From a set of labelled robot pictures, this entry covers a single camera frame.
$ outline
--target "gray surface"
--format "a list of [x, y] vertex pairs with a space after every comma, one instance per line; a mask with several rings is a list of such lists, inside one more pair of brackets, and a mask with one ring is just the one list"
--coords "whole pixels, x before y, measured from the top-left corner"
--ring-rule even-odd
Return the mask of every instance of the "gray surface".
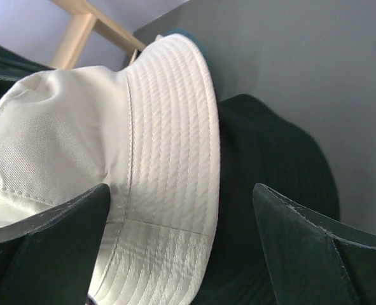
[[176, 27], [207, 49], [221, 98], [257, 96], [317, 140], [342, 220], [376, 234], [376, 0], [191, 0], [136, 36]]

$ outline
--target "beige hat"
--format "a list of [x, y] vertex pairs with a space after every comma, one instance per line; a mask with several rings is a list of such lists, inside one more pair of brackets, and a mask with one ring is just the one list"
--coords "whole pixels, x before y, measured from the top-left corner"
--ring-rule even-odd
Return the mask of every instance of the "beige hat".
[[120, 72], [39, 72], [0, 100], [0, 227], [106, 183], [90, 294], [107, 305], [189, 304], [216, 232], [219, 154], [211, 77], [182, 35]]

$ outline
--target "white wall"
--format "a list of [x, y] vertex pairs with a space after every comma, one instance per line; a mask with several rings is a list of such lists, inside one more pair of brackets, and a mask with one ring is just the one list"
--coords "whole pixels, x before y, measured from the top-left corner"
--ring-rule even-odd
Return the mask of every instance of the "white wall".
[[[94, 0], [98, 9], [133, 32], [186, 0]], [[49, 0], [0, 0], [0, 45], [47, 65], [52, 59], [70, 16]], [[105, 65], [118, 70], [124, 59], [115, 45], [92, 33], [78, 67]]]

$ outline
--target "wood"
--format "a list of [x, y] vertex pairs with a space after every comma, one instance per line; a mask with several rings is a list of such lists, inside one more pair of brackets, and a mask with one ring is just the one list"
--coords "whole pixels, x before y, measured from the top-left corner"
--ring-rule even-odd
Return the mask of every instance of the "wood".
[[[118, 47], [126, 51], [129, 55], [131, 55], [135, 49], [142, 51], [145, 48], [145, 45], [142, 42], [140, 42], [140, 40], [135, 38], [130, 32], [125, 30], [122, 26], [112, 21], [112, 19], [103, 14], [103, 12], [99, 11], [86, 0], [52, 0], [52, 2], [60, 6], [63, 10], [67, 11], [68, 13], [72, 14], [74, 17], [77, 17], [79, 15], [92, 15], [95, 18], [92, 29], [104, 38], [106, 38], [107, 40], [111, 41], [113, 44], [117, 45]], [[66, 63], [65, 60], [71, 57], [76, 58], [77, 60], [81, 50], [84, 47], [85, 41], [90, 35], [91, 30], [89, 31], [88, 27], [85, 27], [84, 24], [83, 26], [81, 26], [80, 24], [82, 23], [80, 22], [80, 20], [77, 21], [79, 23], [77, 26], [72, 25], [72, 23], [75, 23], [74, 17], [73, 22], [71, 22], [71, 24], [69, 25], [65, 37], [61, 45], [59, 46], [58, 52], [55, 58], [53, 59], [52, 64], [61, 64], [62, 62]], [[80, 39], [80, 36], [83, 38], [86, 37], [86, 40], [84, 41], [83, 45], [81, 45], [80, 43], [80, 40], [83, 41], [82, 39]], [[73, 45], [77, 46], [76, 52], [79, 52], [77, 57], [69, 53], [68, 55], [65, 55], [65, 52], [67, 52], [68, 50], [72, 50], [73, 48], [73, 46], [71, 48], [64, 47], [64, 45], [72, 44], [70, 43], [71, 40], [73, 40]]]
[[74, 15], [50, 66], [56, 69], [72, 69], [96, 21], [97, 18], [92, 14]]

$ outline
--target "fabric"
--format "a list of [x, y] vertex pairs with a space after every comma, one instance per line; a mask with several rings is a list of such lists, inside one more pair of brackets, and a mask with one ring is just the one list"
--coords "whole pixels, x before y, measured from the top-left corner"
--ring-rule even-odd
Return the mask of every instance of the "fabric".
[[339, 220], [335, 182], [311, 136], [258, 99], [238, 95], [220, 102], [218, 108], [218, 228], [202, 286], [192, 304], [275, 304], [253, 209], [253, 187], [264, 183]]
[[0, 227], [103, 182], [111, 208], [91, 296], [189, 304], [216, 231], [219, 154], [211, 77], [182, 35], [120, 72], [35, 73], [0, 100]]

